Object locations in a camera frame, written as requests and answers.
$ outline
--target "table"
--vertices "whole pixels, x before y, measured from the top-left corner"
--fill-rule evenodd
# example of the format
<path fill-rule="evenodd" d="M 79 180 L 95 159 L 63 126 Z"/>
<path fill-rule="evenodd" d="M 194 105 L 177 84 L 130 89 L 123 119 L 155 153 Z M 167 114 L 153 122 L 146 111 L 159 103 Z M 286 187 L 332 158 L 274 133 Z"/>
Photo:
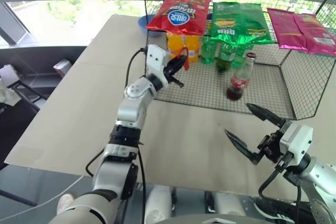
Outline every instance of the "table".
<path fill-rule="evenodd" d="M 43 109 L 13 148 L 13 165 L 85 175 L 85 165 L 109 141 L 122 101 L 127 63 L 145 45 L 138 18 L 112 16 L 52 93 Z M 133 62 L 130 81 L 144 69 L 144 57 Z M 309 150 L 336 163 L 336 78 L 332 74 L 317 115 L 300 121 L 314 127 Z M 216 111 L 153 101 L 141 134 L 148 183 L 256 195 L 274 170 L 264 158 L 252 165 L 228 140 L 236 133 L 256 150 L 276 130 L 248 114 Z M 97 162 L 92 164 L 95 170 Z M 296 188 L 278 177 L 266 195 L 294 199 Z"/>

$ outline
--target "cola bottle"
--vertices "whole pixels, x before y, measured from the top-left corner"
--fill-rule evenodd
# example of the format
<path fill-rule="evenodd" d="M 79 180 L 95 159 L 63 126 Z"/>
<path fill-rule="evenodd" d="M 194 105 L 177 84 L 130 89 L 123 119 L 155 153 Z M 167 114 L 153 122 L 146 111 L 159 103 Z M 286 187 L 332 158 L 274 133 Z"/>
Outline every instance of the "cola bottle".
<path fill-rule="evenodd" d="M 248 52 L 245 55 L 245 61 L 236 70 L 231 78 L 231 86 L 226 90 L 226 96 L 232 101 L 239 100 L 244 93 L 249 79 L 251 77 L 253 63 L 256 59 L 256 54 Z"/>

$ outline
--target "metal wire cage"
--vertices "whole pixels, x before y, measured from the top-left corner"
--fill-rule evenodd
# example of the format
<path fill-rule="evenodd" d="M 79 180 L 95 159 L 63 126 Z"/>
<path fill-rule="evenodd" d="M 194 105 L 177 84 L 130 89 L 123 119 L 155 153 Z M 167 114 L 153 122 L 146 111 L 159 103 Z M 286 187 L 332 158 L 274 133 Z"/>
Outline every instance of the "metal wire cage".
<path fill-rule="evenodd" d="M 145 0 L 146 13 L 155 14 L 162 1 Z M 291 120 L 315 116 L 334 67 L 335 58 L 279 49 L 267 8 L 315 13 L 324 27 L 335 35 L 336 0 L 213 0 L 213 2 L 221 1 L 260 3 L 275 41 L 271 45 L 258 45 L 253 48 L 257 60 L 243 97 L 238 101 L 231 101 L 225 95 L 234 69 L 219 74 L 214 65 L 208 66 L 198 62 L 191 63 L 188 72 L 180 71 L 176 74 L 176 77 L 185 83 L 184 88 L 170 85 L 166 90 L 159 92 L 157 99 L 241 113 L 249 113 L 245 103 L 251 102 Z M 148 33 L 148 44 L 166 48 L 164 33 L 155 38 L 149 35 Z"/>

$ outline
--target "floor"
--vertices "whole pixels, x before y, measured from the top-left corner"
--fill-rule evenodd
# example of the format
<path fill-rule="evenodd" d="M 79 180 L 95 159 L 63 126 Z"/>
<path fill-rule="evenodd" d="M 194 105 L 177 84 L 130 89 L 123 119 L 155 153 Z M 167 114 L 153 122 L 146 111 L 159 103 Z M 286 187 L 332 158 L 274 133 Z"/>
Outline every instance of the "floor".
<path fill-rule="evenodd" d="M 78 178 L 79 176 L 75 175 L 7 166 L 0 172 L 0 189 L 42 204 L 58 195 Z M 90 191 L 91 186 L 92 179 L 84 177 L 68 191 L 78 196 Z M 204 213 L 203 191 L 178 188 L 176 194 L 176 216 Z M 241 196 L 240 201 L 249 216 L 262 219 L 255 211 L 250 197 Z M 0 196 L 0 224 L 46 224 L 56 214 L 57 202 L 58 198 L 25 214 L 1 221 L 30 207 Z M 124 224 L 140 222 L 141 203 L 142 191 L 136 190 L 129 201 Z"/>

